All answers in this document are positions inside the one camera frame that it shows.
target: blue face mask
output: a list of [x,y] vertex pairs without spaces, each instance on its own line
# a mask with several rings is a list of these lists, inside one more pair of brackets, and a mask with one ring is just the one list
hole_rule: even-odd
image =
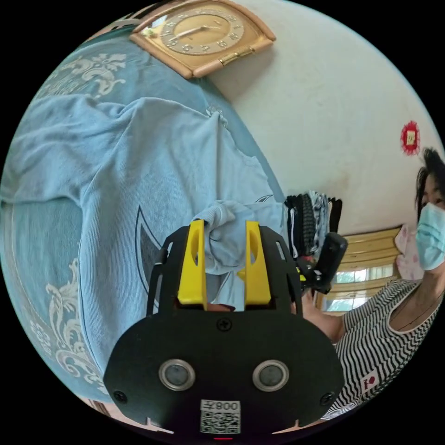
[[445,262],[445,210],[431,203],[422,209],[416,242],[423,270],[433,270]]

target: sleeveless top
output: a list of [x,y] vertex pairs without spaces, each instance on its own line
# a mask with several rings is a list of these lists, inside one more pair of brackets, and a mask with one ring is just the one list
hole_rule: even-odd
[[440,304],[422,324],[405,332],[389,326],[393,310],[420,285],[393,280],[362,306],[344,315],[345,333],[336,344],[345,385],[323,420],[368,402],[408,363],[433,323]]

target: woman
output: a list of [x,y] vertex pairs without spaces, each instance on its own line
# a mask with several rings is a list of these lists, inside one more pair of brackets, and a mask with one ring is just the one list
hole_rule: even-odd
[[427,334],[445,290],[445,164],[424,151],[417,177],[416,234],[421,281],[393,280],[364,305],[342,317],[323,314],[303,297],[304,317],[334,343],[345,385],[326,415],[335,418],[372,399],[403,369]]

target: window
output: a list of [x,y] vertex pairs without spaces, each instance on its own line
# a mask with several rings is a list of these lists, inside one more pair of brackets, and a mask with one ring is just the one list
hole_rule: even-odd
[[366,303],[382,287],[383,282],[392,278],[394,266],[370,267],[352,272],[337,272],[332,282],[332,291],[321,295],[323,312],[347,312]]

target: red logo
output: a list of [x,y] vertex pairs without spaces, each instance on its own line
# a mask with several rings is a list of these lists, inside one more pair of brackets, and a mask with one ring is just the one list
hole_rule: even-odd
[[400,134],[400,146],[407,156],[420,152],[420,131],[416,122],[407,123]]
[[372,376],[369,380],[365,380],[363,383],[365,384],[365,389],[368,389],[369,385],[372,385],[375,382],[375,377]]

